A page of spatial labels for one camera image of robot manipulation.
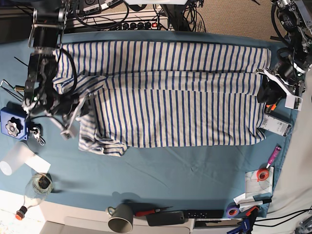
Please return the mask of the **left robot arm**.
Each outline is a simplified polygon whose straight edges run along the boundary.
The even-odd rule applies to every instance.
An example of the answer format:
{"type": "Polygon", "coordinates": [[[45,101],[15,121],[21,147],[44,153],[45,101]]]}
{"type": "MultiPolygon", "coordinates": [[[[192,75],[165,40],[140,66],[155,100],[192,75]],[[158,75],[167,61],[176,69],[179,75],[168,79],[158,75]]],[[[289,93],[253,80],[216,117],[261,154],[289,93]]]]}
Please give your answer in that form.
{"type": "Polygon", "coordinates": [[[258,69],[263,81],[257,101],[273,111],[281,100],[285,107],[300,111],[305,77],[312,67],[312,2],[310,0],[273,0],[271,20],[284,47],[277,50],[273,69],[258,69]]]}

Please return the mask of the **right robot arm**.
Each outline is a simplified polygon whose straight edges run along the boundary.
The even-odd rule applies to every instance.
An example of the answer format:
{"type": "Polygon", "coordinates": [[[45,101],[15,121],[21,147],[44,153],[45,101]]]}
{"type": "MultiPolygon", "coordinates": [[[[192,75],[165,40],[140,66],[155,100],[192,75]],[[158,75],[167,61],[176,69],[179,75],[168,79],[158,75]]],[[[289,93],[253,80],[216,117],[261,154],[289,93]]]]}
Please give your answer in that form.
{"type": "Polygon", "coordinates": [[[27,119],[44,113],[61,130],[64,139],[74,138],[77,130],[74,120],[80,114],[85,97],[75,92],[78,74],[73,57],[62,47],[62,36],[70,12],[68,0],[41,0],[32,2],[33,23],[28,46],[33,48],[28,64],[28,75],[24,85],[22,101],[27,119]],[[73,84],[59,94],[53,83],[57,75],[61,56],[71,65],[73,84]]]}

